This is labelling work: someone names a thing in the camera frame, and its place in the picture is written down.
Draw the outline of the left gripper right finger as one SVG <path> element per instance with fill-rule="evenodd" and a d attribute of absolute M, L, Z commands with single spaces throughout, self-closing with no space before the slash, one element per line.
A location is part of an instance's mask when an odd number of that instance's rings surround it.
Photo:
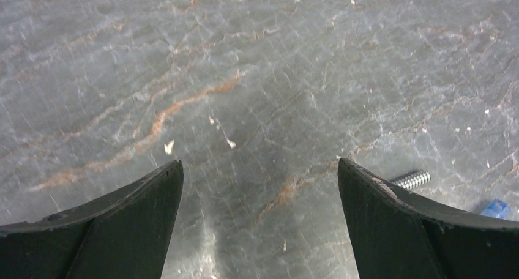
<path fill-rule="evenodd" d="M 518 223 L 391 184 L 347 158 L 338 189 L 361 278 L 517 278 Z"/>

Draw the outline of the checkered pen cap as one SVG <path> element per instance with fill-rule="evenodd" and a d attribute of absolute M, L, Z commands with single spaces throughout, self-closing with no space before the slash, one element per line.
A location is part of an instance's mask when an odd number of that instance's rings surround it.
<path fill-rule="evenodd" d="M 412 190 L 430 182 L 430 180 L 431 175 L 427 170 L 418 170 L 401 176 L 393 180 L 392 183 L 407 190 Z"/>

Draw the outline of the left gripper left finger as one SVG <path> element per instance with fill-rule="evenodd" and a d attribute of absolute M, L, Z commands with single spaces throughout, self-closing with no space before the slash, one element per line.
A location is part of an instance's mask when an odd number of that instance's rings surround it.
<path fill-rule="evenodd" d="M 160 278 L 183 184 L 173 160 L 80 206 L 1 226 L 1 277 Z"/>

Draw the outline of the clear blue pen cap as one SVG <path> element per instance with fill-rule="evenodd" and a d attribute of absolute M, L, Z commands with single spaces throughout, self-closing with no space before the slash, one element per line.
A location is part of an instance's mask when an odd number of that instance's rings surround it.
<path fill-rule="evenodd" d="M 500 199 L 493 199 L 480 214 L 486 217 L 505 219 L 510 214 L 510 206 Z"/>

